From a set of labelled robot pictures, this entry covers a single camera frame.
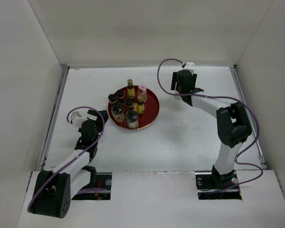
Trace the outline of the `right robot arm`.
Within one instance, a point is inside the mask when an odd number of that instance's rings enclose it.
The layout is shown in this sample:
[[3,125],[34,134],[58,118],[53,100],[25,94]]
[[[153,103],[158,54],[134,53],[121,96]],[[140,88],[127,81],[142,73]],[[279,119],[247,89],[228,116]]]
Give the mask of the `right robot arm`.
[[201,109],[217,121],[218,137],[221,141],[218,158],[211,174],[197,174],[199,190],[222,190],[237,184],[234,170],[235,158],[242,144],[252,133],[245,107],[240,102],[228,104],[222,99],[203,95],[203,89],[195,86],[197,74],[183,69],[172,74],[171,89],[181,95],[182,101]]

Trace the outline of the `black knob lid glass jar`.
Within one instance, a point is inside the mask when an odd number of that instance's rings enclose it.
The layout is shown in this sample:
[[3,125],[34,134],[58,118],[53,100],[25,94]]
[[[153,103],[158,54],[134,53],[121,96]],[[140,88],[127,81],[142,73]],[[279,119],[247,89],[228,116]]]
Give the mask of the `black knob lid glass jar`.
[[122,123],[125,119],[124,117],[124,107],[120,103],[115,103],[112,105],[111,108],[112,115],[114,117],[114,120],[117,123]]
[[138,113],[135,110],[128,110],[125,114],[125,120],[129,129],[138,128]]

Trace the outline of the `black cap spice bottle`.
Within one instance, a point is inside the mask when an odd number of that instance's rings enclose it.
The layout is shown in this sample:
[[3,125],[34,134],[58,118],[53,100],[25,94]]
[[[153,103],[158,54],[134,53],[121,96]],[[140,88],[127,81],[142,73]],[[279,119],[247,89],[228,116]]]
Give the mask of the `black cap spice bottle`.
[[126,98],[125,101],[125,106],[127,110],[132,110],[133,109],[133,100],[131,98]]
[[109,103],[110,103],[111,105],[113,105],[113,104],[115,104],[115,103],[117,102],[116,96],[115,96],[114,94],[110,94],[110,95],[108,96],[108,100],[109,100]]
[[116,95],[118,98],[118,102],[122,105],[124,105],[124,91],[122,89],[119,89],[116,91]]

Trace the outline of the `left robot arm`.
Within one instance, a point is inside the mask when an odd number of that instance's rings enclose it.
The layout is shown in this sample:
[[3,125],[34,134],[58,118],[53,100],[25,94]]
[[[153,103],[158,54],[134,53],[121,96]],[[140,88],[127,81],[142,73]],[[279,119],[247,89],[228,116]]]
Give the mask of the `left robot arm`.
[[71,199],[101,199],[111,189],[110,175],[99,175],[89,166],[97,153],[97,145],[108,120],[106,110],[88,109],[83,118],[75,108],[67,115],[67,121],[78,128],[80,137],[71,155],[52,170],[41,171],[36,179],[34,193],[27,211],[31,214],[64,218]]

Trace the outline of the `pink lid glass jar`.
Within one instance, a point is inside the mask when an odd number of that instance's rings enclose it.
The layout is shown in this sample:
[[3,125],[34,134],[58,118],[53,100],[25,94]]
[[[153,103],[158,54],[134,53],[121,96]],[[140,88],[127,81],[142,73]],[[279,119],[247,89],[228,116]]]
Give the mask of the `pink lid glass jar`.
[[148,99],[147,87],[145,85],[139,85],[138,86],[138,95],[141,95],[143,97],[144,102],[147,101],[147,99]]

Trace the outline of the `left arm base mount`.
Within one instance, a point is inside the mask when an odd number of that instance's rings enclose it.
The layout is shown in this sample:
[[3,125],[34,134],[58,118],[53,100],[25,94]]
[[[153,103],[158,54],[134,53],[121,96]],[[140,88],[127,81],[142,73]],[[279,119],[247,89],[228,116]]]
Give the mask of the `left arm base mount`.
[[112,188],[111,172],[95,172],[90,183],[84,186],[72,200],[110,200]]

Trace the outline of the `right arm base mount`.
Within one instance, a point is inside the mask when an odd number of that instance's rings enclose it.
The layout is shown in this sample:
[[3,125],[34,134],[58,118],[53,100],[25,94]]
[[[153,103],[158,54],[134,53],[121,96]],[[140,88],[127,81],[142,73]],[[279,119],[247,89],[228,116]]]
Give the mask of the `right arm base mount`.
[[196,187],[200,200],[241,200],[238,177],[235,171],[226,175],[215,172],[197,173]]

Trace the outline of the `yellow label oil bottle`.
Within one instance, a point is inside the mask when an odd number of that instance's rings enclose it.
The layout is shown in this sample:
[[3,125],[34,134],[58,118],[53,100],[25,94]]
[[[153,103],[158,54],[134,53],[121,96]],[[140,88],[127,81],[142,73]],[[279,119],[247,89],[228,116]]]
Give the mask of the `yellow label oil bottle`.
[[142,95],[137,96],[137,113],[144,114],[145,106],[144,106],[144,99]]
[[134,89],[132,79],[127,80],[127,94],[128,94],[128,98],[130,98],[130,99],[135,98],[135,89]]

